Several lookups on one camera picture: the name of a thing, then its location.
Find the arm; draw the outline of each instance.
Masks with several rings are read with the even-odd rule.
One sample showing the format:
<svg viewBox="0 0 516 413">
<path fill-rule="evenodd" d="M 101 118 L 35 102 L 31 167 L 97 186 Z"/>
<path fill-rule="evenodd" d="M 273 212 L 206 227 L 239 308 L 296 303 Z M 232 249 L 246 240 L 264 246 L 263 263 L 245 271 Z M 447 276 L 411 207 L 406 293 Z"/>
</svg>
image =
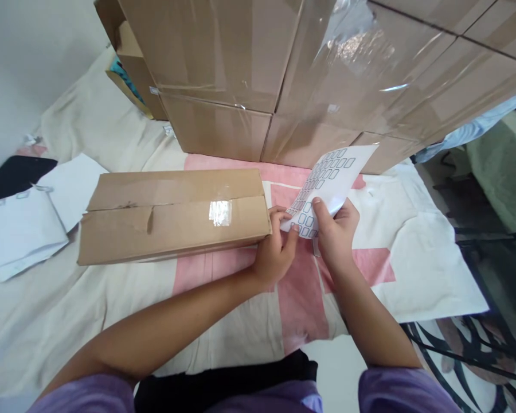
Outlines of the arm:
<svg viewBox="0 0 516 413">
<path fill-rule="evenodd" d="M 255 263 L 231 276 L 156 303 L 112 325 L 84 345 L 44 389 L 39 399 L 70 381 L 100 373 L 134 386 L 251 297 L 267 291 L 291 266 L 298 230 L 283 247 L 285 208 L 269 210 L 272 235 L 258 246 Z"/>
<path fill-rule="evenodd" d="M 346 202 L 333 219 L 323 201 L 314 198 L 319 223 L 319 249 L 336 287 L 337 302 L 367 365 L 421 368 L 411 342 L 374 295 L 349 254 L 359 212 Z"/>
</svg>

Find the finger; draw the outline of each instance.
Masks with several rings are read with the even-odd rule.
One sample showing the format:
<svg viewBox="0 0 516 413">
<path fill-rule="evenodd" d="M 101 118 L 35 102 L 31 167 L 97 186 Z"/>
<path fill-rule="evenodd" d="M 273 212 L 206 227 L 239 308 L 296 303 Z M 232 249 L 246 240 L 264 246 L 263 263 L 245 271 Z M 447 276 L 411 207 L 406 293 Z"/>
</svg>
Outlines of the finger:
<svg viewBox="0 0 516 413">
<path fill-rule="evenodd" d="M 287 210 L 287 208 L 285 208 L 284 206 L 275 205 L 275 206 L 272 206 L 268 211 L 269 211 L 269 214 L 271 215 L 274 212 L 284 212 L 286 210 Z"/>
<path fill-rule="evenodd" d="M 317 218 L 317 223 L 319 224 L 319 229 L 325 225 L 328 225 L 329 222 L 333 220 L 333 217 L 331 217 L 331 214 L 329 214 L 327 205 L 325 205 L 321 198 L 315 197 L 312 201 L 312 206 Z"/>
<path fill-rule="evenodd" d="M 283 247 L 283 255 L 288 255 L 294 258 L 296 254 L 296 245 L 298 244 L 298 233 L 300 232 L 299 225 L 293 225 L 288 232 L 287 243 Z"/>
<path fill-rule="evenodd" d="M 283 245 L 283 240 L 281 239 L 281 221 L 286 219 L 285 215 L 290 216 L 290 214 L 286 212 L 274 212 L 269 218 L 271 220 L 271 240 L 273 246 L 278 248 L 279 251 L 281 251 L 281 246 Z"/>
<path fill-rule="evenodd" d="M 346 201 L 344 201 L 342 208 L 337 212 L 334 218 L 338 223 L 343 225 L 345 222 L 349 221 L 349 218 L 355 215 L 359 216 L 359 211 L 357 210 L 355 205 L 350 201 L 350 199 L 346 198 Z"/>
</svg>

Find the sticker sheet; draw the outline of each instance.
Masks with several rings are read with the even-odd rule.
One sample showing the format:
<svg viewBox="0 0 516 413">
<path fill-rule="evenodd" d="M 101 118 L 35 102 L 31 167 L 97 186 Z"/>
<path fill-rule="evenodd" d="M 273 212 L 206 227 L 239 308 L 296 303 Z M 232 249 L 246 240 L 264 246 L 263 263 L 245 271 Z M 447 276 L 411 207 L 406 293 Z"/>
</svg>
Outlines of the sticker sheet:
<svg viewBox="0 0 516 413">
<path fill-rule="evenodd" d="M 326 153 L 315 164 L 308 179 L 287 212 L 291 220 L 281 224 L 283 231 L 300 225 L 300 236 L 312 239 L 318 226 L 311 201 L 320 197 L 334 216 L 344 204 L 357 175 L 365 166 L 378 145 L 349 146 Z"/>
</svg>

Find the purple sleeve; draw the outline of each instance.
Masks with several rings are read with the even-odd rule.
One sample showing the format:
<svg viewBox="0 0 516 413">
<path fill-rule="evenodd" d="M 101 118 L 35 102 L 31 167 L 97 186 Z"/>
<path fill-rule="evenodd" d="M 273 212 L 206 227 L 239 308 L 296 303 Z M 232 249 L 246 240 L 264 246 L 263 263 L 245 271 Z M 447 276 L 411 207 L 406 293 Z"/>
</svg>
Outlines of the purple sleeve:
<svg viewBox="0 0 516 413">
<path fill-rule="evenodd" d="M 370 368 L 359 379 L 361 413 L 461 410 L 423 369 Z"/>
<path fill-rule="evenodd" d="M 133 413 L 132 388 L 119 377 L 88 376 L 55 389 L 34 403 L 27 413 L 81 411 Z"/>
</svg>

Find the black pants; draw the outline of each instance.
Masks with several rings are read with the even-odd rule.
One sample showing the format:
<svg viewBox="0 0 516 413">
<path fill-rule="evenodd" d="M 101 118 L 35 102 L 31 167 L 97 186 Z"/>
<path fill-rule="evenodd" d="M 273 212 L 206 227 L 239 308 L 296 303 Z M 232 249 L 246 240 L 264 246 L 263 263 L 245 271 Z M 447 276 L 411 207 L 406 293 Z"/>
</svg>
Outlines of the black pants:
<svg viewBox="0 0 516 413">
<path fill-rule="evenodd" d="M 135 408 L 137 413 L 202 412 L 229 397 L 255 393 L 285 381 L 315 381 L 317 367 L 297 350 L 275 363 L 207 370 L 197 375 L 149 376 L 139 384 Z"/>
</svg>

